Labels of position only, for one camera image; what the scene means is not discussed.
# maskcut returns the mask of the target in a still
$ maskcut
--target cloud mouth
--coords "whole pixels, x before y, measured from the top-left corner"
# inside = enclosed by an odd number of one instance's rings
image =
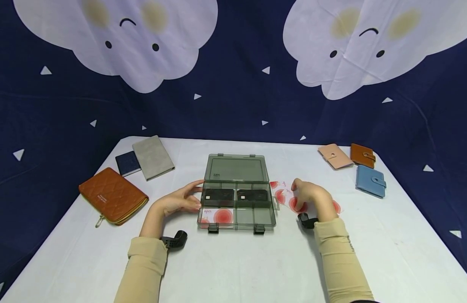
[[[131,22],[132,24],[134,24],[134,26],[136,26],[136,23],[135,23],[134,21],[132,21],[131,19],[129,19],[129,18],[124,18],[124,19],[122,19],[121,22],[119,22],[119,26],[122,26],[122,24],[123,24],[124,22],[126,22],[126,21],[129,21],[129,22]]]
[[[378,35],[378,30],[374,27],[371,27],[369,29],[365,29],[358,37],[361,37],[361,35],[363,35],[365,32],[372,32],[372,31]]]

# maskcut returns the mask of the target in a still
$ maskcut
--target arm sleeve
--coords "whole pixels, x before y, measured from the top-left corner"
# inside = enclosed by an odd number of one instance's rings
[[[114,303],[158,302],[159,284],[166,266],[166,246],[159,239],[135,237],[128,256]]]
[[[323,259],[330,303],[374,302],[370,286],[340,219],[317,222],[314,235]]]

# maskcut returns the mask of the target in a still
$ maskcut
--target zipper pull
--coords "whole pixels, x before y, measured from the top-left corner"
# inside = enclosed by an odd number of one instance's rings
[[[97,223],[96,223],[96,228],[99,227],[99,226],[101,226],[102,220],[104,220],[104,215],[101,215],[101,216],[99,217],[99,221],[97,221]]]

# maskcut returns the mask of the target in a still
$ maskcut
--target person's left hand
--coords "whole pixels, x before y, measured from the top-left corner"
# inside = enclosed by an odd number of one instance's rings
[[[198,185],[203,182],[203,180],[193,181],[185,187],[167,194],[154,202],[151,209],[154,208],[156,211],[163,212],[165,217],[175,213],[177,210],[189,211],[192,213],[198,212],[202,205],[192,194],[202,191],[203,188],[198,187]]]

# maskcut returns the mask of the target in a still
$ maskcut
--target cartoon cloud face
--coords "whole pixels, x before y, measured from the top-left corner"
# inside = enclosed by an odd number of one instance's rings
[[[467,0],[297,0],[284,45],[297,79],[337,100],[467,38]]]
[[[87,68],[149,93],[195,67],[217,24],[217,0],[13,0],[35,35]]]

